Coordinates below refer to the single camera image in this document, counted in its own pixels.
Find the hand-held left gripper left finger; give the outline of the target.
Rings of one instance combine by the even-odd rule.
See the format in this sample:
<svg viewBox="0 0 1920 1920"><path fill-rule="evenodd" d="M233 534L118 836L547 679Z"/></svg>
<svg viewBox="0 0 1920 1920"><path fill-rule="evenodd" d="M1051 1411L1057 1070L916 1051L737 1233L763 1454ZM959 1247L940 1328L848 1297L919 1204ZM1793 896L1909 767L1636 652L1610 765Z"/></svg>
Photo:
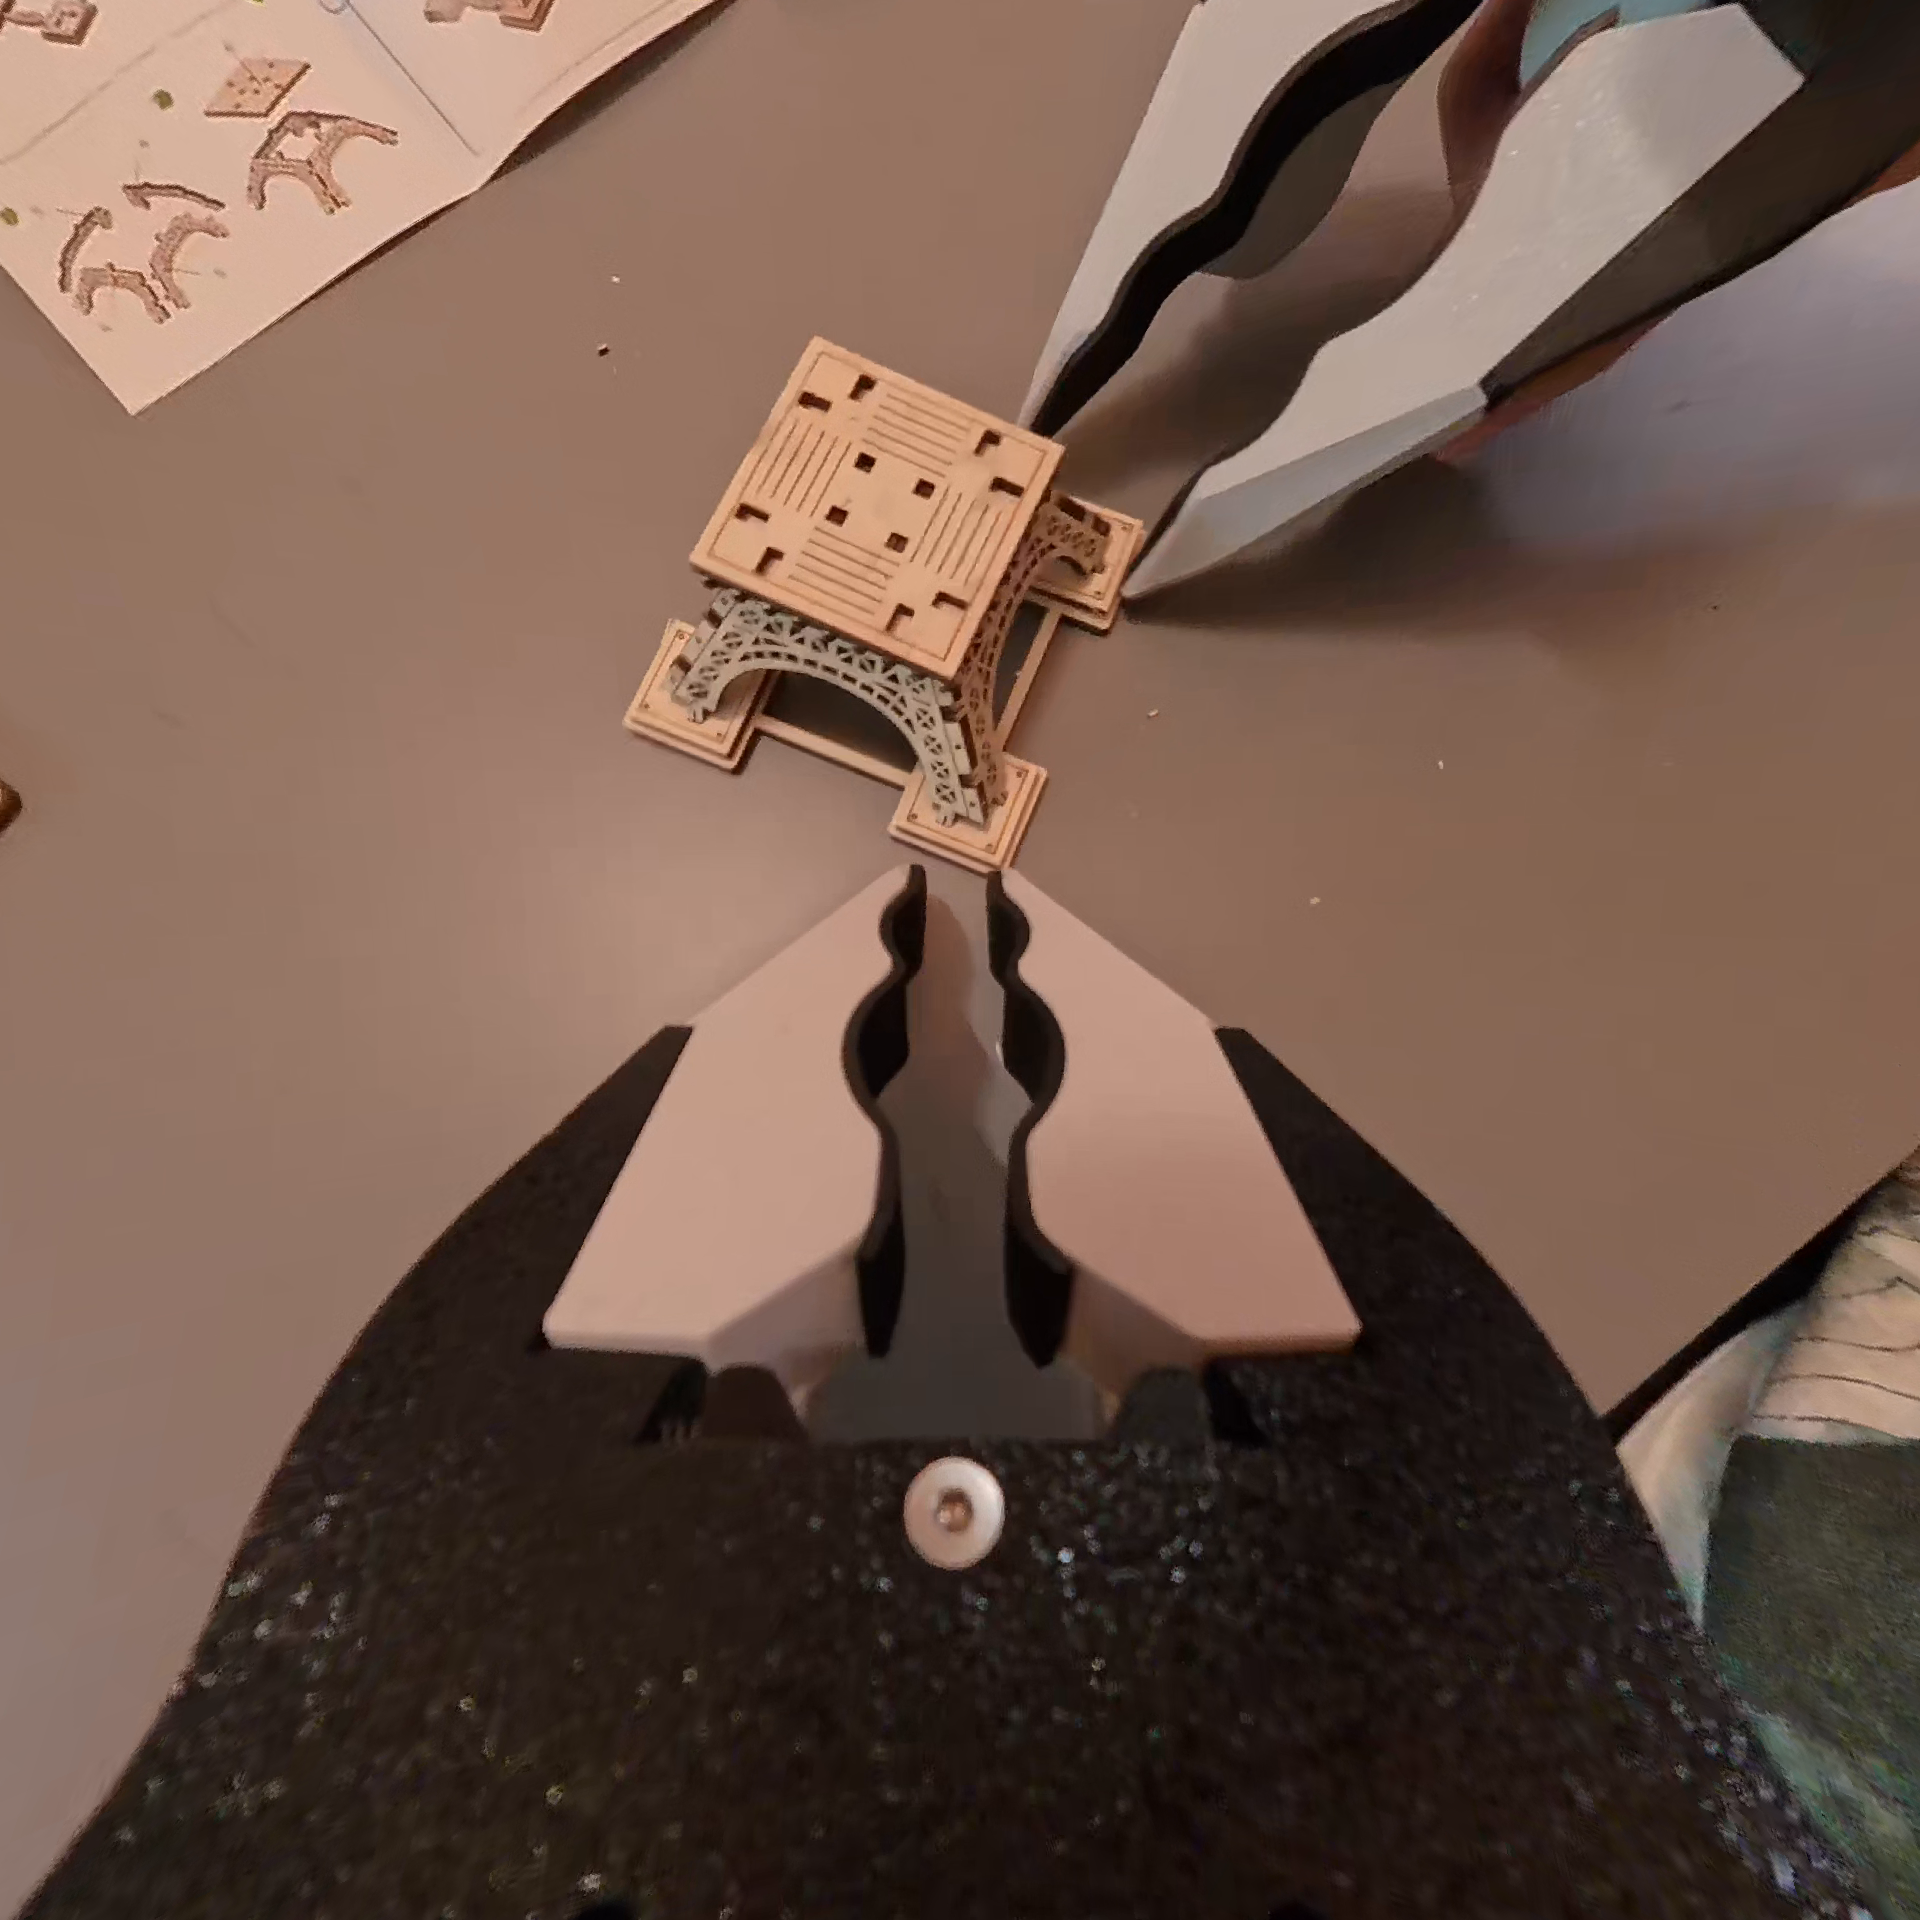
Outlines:
<svg viewBox="0 0 1920 1920"><path fill-rule="evenodd" d="M890 868L659 1037L670 1065L542 1316L549 1347L694 1364L777 1427L850 1357L888 1354L904 1216L882 1094L923 921L923 867Z"/></svg>

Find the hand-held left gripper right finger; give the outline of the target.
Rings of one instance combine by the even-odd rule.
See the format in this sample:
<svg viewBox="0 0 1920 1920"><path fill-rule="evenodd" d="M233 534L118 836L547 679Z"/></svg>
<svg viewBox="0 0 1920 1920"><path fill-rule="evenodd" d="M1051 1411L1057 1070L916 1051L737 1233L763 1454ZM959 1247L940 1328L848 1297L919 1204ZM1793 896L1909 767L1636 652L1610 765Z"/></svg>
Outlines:
<svg viewBox="0 0 1920 1920"><path fill-rule="evenodd" d="M1360 1319L1193 1002L1017 873L985 886L1022 1354L1124 1400L1151 1372L1344 1354Z"/></svg>

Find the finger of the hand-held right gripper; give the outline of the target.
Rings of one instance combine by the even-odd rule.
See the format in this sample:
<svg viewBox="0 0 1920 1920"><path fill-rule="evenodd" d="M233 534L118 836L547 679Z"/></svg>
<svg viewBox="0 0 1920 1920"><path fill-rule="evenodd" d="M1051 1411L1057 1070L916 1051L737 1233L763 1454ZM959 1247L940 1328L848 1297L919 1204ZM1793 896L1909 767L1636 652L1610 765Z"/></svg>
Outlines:
<svg viewBox="0 0 1920 1920"><path fill-rule="evenodd" d="M1499 363L1797 83L1741 5L1612 25L1573 45L1507 122L1424 271L1319 347L1280 415L1192 482L1121 597L1211 574L1475 424Z"/></svg>
<svg viewBox="0 0 1920 1920"><path fill-rule="evenodd" d="M1070 276L1019 420L1056 436L1192 276L1257 276L1318 226L1368 131L1475 2L1187 12Z"/></svg>

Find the paper instruction sheet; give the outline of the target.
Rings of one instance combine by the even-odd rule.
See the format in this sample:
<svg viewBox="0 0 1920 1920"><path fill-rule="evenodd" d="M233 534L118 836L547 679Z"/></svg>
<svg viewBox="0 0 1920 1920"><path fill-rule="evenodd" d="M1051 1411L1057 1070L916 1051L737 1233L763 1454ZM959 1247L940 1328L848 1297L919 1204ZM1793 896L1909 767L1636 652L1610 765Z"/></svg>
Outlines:
<svg viewBox="0 0 1920 1920"><path fill-rule="evenodd" d="M708 2L24 2L1 264L136 415Z"/></svg>

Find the wooden tower model base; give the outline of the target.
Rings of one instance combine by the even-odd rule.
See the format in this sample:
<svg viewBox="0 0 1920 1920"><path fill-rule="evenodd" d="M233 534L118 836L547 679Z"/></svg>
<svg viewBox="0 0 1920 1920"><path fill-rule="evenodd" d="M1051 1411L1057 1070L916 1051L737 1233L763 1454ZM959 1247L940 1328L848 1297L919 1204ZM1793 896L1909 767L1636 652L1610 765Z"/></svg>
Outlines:
<svg viewBox="0 0 1920 1920"><path fill-rule="evenodd" d="M1013 753L1060 620L1108 633L1144 523L1064 448L811 340L725 484L623 728L732 771L758 738L898 790L888 830L1008 868L1046 771Z"/></svg>

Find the white cloth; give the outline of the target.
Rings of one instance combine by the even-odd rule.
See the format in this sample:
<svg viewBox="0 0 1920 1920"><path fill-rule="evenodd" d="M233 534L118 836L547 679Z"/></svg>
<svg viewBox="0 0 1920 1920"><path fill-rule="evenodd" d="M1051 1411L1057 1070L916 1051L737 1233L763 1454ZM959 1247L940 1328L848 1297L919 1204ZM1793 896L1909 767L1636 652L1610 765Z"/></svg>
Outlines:
<svg viewBox="0 0 1920 1920"><path fill-rule="evenodd" d="M1808 1285L1632 1419L1618 1460L1854 1916L1918 1916L1915 1150Z"/></svg>

